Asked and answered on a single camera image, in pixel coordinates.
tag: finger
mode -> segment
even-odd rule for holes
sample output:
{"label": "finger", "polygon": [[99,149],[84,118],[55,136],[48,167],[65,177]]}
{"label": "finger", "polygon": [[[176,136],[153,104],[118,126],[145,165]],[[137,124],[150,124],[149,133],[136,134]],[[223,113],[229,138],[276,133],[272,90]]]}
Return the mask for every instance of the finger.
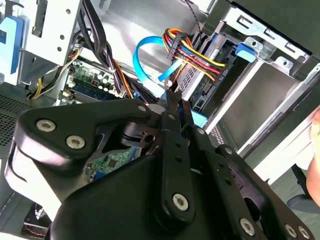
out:
{"label": "finger", "polygon": [[311,135],[311,140],[316,141],[319,138],[318,141],[320,141],[320,111],[318,111],[314,116],[314,119],[313,119],[312,125],[311,125],[310,135]]}

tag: red wire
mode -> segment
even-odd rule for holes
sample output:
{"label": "red wire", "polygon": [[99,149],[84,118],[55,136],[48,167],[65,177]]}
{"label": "red wire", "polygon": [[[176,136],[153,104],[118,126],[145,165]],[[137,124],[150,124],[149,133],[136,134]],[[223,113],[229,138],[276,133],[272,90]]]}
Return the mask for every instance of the red wire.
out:
{"label": "red wire", "polygon": [[27,228],[27,226],[26,225],[24,225],[24,227],[25,227],[25,229],[27,229],[28,230],[28,232],[30,232],[30,233],[32,233],[32,234],[34,234],[34,235],[38,235],[38,236],[42,236],[42,237],[44,237],[45,235],[44,234],[42,234],[42,233],[37,233],[37,232],[35,232],[35,231],[32,231],[30,228]]}
{"label": "red wire", "polygon": [[[166,34],[165,34],[164,36],[165,36],[165,39],[166,39],[169,43],[173,44],[172,41],[170,40],[170,38],[169,38]],[[188,54],[188,53],[186,53],[185,51],[183,51],[183,50],[181,49],[181,47],[179,47],[178,49],[179,49],[180,51],[182,51],[184,55],[186,55],[186,56],[187,56],[188,58],[190,58],[192,61],[196,62],[196,63],[197,63],[198,65],[200,65],[201,67],[203,67],[203,68],[205,68],[205,69],[207,69],[207,70],[210,70],[210,71],[213,72],[213,73],[221,74],[221,72],[220,72],[219,70],[217,70],[217,69],[215,69],[215,68],[213,68],[213,67],[210,67],[210,66],[205,65],[204,63],[202,63],[201,61],[199,61],[199,60],[196,59],[195,57],[193,57],[193,56],[191,56],[190,54]]]}
{"label": "red wire", "polygon": [[213,73],[216,74],[221,74],[221,72],[213,67],[207,66],[205,65],[203,62],[199,61],[198,59],[196,59],[194,56],[189,55],[188,53],[184,52],[183,54],[187,55],[188,58],[190,58],[192,61],[196,62],[198,65],[200,65],[201,67],[210,70]]}

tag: green circuit board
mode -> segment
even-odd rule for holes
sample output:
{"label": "green circuit board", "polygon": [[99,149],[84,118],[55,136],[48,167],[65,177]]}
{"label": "green circuit board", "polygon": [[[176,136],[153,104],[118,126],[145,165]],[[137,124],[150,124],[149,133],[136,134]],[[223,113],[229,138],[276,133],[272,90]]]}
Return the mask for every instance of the green circuit board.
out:
{"label": "green circuit board", "polygon": [[132,147],[128,151],[123,153],[114,153],[98,158],[92,162],[90,168],[95,172],[104,174],[111,173],[112,171],[125,165],[129,161],[129,158],[132,156],[134,151],[135,148]]}

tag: yellow wire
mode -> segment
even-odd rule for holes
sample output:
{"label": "yellow wire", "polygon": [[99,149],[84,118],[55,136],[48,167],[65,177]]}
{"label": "yellow wire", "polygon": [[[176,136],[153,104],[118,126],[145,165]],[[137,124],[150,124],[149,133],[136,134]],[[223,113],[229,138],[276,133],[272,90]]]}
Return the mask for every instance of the yellow wire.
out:
{"label": "yellow wire", "polygon": [[182,57],[176,56],[176,59],[180,59],[183,62],[189,64],[190,66],[194,67],[195,69],[199,70],[200,72],[204,73],[205,75],[207,75],[213,82],[216,82],[215,78],[213,76],[211,76],[208,72],[203,71],[200,67],[197,67],[196,65],[194,65],[192,62],[183,59]]}
{"label": "yellow wire", "polygon": [[35,94],[34,94],[32,99],[35,99],[40,94],[41,89],[42,89],[42,80],[41,80],[41,77],[40,77],[38,79],[38,87],[37,87],[36,92],[35,92]]}
{"label": "yellow wire", "polygon": [[169,53],[170,50],[169,50],[169,48],[168,48],[168,46],[167,46],[167,44],[166,44],[166,40],[165,40],[165,35],[164,35],[164,34],[162,35],[162,40],[163,40],[163,45],[164,45],[166,51]]}
{"label": "yellow wire", "polygon": [[[169,35],[170,35],[171,37],[173,37],[173,38],[175,38],[176,35],[175,35],[174,33],[172,33],[171,31],[178,31],[178,32],[182,33],[182,31],[181,31],[180,29],[170,28],[170,29],[168,30],[168,33],[169,33]],[[211,64],[213,64],[213,65],[216,65],[216,66],[218,66],[218,67],[225,67],[225,66],[226,66],[224,63],[219,63],[219,62],[213,61],[213,60],[207,58],[206,56],[202,55],[200,52],[194,50],[191,46],[189,46],[189,44],[186,43],[185,40],[182,40],[181,42],[183,43],[183,45],[185,45],[185,47],[186,47],[188,50],[190,50],[190,51],[193,52],[194,54],[198,55],[199,57],[207,60],[209,63],[211,63]]]}
{"label": "yellow wire", "polygon": [[207,58],[206,56],[202,55],[200,52],[197,52],[197,51],[194,50],[192,47],[190,47],[190,46],[186,43],[185,40],[182,40],[181,42],[183,43],[183,45],[186,46],[186,48],[187,48],[188,50],[190,50],[190,51],[193,52],[194,54],[198,55],[199,57],[207,60],[208,62],[212,63],[213,65],[216,65],[216,66],[218,66],[218,67],[224,67],[224,66],[226,66],[224,63],[219,63],[219,62],[213,61],[213,60]]}

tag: orange wire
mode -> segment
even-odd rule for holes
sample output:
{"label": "orange wire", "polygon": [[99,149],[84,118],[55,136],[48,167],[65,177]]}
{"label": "orange wire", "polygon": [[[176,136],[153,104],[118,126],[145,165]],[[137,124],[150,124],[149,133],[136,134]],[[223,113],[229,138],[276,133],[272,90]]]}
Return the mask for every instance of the orange wire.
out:
{"label": "orange wire", "polygon": [[130,87],[129,87],[128,83],[127,83],[127,80],[126,80],[126,78],[125,78],[124,73],[123,73],[122,70],[121,70],[121,67],[118,65],[118,63],[117,63],[116,61],[114,61],[114,63],[115,63],[115,67],[117,68],[118,72],[119,72],[120,75],[121,75],[121,78],[122,78],[122,81],[123,81],[123,83],[124,83],[124,87],[126,88],[127,93],[129,94],[130,98],[133,99],[133,98],[134,98],[134,95],[132,94],[132,92],[131,92],[131,90],[130,90]]}
{"label": "orange wire", "polygon": [[176,59],[180,59],[182,60],[183,62],[189,64],[190,66],[194,67],[195,69],[199,70],[200,72],[204,73],[205,75],[207,75],[213,82],[216,82],[216,79],[210,75],[207,71],[204,71],[202,70],[200,67],[194,65],[191,61],[188,61],[187,59],[184,59],[182,57],[179,57],[179,56],[175,56]]}

